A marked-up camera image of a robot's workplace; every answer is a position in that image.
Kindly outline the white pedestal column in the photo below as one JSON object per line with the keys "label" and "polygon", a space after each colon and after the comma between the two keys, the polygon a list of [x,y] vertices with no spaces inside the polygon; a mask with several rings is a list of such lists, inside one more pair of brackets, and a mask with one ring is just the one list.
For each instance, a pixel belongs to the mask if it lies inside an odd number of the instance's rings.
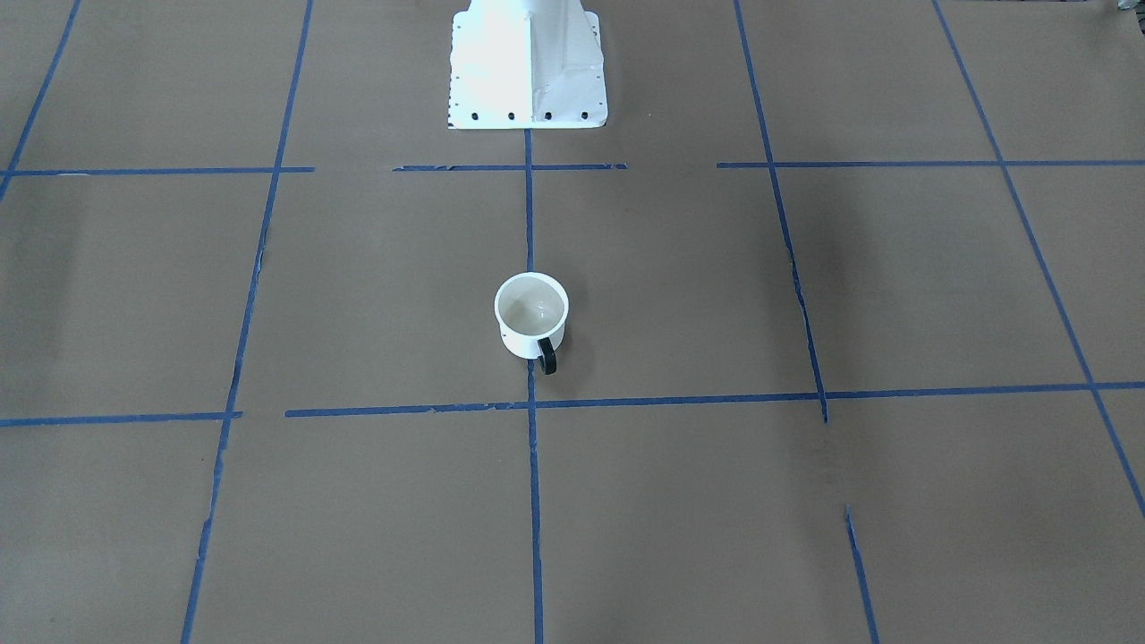
{"label": "white pedestal column", "polygon": [[447,127],[601,128],[605,45],[581,1],[471,1],[451,23]]}

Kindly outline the white mug black handle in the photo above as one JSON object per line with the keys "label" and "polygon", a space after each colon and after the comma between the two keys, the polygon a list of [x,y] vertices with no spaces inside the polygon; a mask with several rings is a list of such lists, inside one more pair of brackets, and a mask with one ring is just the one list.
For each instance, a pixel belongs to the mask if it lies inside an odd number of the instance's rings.
{"label": "white mug black handle", "polygon": [[564,341],[570,301],[556,278],[540,272],[508,277],[497,289],[492,311],[500,341],[512,355],[539,363],[545,375],[556,374],[556,350]]}

